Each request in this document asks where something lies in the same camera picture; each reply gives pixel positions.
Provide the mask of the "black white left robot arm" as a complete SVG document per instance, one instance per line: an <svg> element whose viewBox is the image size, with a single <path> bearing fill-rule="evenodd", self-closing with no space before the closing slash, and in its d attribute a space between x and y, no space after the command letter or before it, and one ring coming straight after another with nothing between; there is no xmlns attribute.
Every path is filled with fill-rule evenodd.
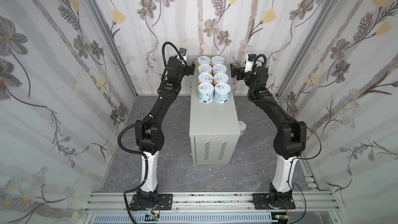
<svg viewBox="0 0 398 224"><path fill-rule="evenodd" d="M182 88L183 78L193 75L195 69L196 64L194 62L188 65L186 61L181 61L176 56L170 57L157 90L158 99L145 117L145 122L135 127L139 151L146 155L142 160L142 181L144 184L137 190L136 194L142 207L153 208L158 204L158 159L165 142L162 122Z"/></svg>

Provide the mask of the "yellow label can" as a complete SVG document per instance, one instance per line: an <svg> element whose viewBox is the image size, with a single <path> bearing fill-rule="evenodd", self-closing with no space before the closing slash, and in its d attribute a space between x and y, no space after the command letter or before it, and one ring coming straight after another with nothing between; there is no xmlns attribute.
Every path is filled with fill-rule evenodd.
<svg viewBox="0 0 398 224"><path fill-rule="evenodd" d="M210 65L211 64L211 58L207 56L201 56L197 58L198 66L200 65Z"/></svg>

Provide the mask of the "grey metal cabinet box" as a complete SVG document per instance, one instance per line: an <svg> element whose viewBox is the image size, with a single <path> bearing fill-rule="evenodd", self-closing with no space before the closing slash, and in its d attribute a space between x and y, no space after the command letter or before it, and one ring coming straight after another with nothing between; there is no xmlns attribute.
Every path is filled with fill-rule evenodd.
<svg viewBox="0 0 398 224"><path fill-rule="evenodd" d="M229 164L240 137L234 95L227 102L200 102L199 73L192 79L190 129L192 162L196 165Z"/></svg>

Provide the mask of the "pink label can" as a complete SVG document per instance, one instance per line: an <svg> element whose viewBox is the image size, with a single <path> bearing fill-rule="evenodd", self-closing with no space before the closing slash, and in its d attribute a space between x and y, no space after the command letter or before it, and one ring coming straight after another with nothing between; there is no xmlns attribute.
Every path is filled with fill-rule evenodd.
<svg viewBox="0 0 398 224"><path fill-rule="evenodd" d="M215 56L211 58L211 66L215 66L215 65L224 65L225 63L225 59L221 56Z"/></svg>

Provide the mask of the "light blue can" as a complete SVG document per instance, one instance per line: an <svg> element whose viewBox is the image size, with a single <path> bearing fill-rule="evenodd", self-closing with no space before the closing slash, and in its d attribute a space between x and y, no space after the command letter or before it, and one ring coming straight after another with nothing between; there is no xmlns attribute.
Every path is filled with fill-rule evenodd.
<svg viewBox="0 0 398 224"><path fill-rule="evenodd" d="M202 103L210 103L214 97L214 86L210 83L198 85L198 99Z"/></svg>
<svg viewBox="0 0 398 224"><path fill-rule="evenodd" d="M218 83L214 88L214 100L217 103L226 103L229 100L231 86L227 83Z"/></svg>

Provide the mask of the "orange label can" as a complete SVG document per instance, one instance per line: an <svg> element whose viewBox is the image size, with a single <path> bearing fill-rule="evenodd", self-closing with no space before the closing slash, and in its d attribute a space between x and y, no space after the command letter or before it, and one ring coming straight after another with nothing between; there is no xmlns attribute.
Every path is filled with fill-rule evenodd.
<svg viewBox="0 0 398 224"><path fill-rule="evenodd" d="M210 73L202 73L198 76L198 83L203 84L203 83L209 83L209 84L213 84L214 81L214 77L212 74Z"/></svg>

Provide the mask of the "brown label can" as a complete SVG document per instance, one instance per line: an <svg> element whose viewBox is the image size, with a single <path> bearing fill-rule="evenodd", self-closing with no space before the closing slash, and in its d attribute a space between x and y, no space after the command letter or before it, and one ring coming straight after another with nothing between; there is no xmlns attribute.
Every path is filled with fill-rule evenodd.
<svg viewBox="0 0 398 224"><path fill-rule="evenodd" d="M217 73L226 73L227 67L223 64L216 64L212 67L212 74L216 75Z"/></svg>

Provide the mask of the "green label can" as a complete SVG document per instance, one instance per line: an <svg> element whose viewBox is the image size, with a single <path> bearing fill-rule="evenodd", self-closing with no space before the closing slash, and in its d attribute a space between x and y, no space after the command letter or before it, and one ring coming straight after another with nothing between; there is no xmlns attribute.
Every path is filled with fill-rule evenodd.
<svg viewBox="0 0 398 224"><path fill-rule="evenodd" d="M200 75L200 74L203 74L203 73L211 74L212 73L212 66L208 65L208 64L199 65L198 74Z"/></svg>

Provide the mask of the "white can beside cabinet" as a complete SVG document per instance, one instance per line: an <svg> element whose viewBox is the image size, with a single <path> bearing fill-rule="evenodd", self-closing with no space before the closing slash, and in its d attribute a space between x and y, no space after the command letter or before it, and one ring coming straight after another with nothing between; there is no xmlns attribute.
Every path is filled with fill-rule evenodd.
<svg viewBox="0 0 398 224"><path fill-rule="evenodd" d="M238 124L239 124L240 132L241 132L241 134L243 134L247 129L247 124L244 121L239 121Z"/></svg>

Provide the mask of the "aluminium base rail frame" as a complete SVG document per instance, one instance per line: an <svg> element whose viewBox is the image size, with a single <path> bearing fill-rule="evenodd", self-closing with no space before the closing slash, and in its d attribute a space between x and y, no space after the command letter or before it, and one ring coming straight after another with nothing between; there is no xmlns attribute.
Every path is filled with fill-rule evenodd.
<svg viewBox="0 0 398 224"><path fill-rule="evenodd" d="M160 209L150 213L128 213L120 192L92 193L84 211L86 224L129 224L134 214L150 214L158 219L165 213L271 213L277 223L268 224L345 224L346 220L330 191L321 191L311 177L310 191L293 192L294 207L272 209L265 193L255 192L168 192Z"/></svg>

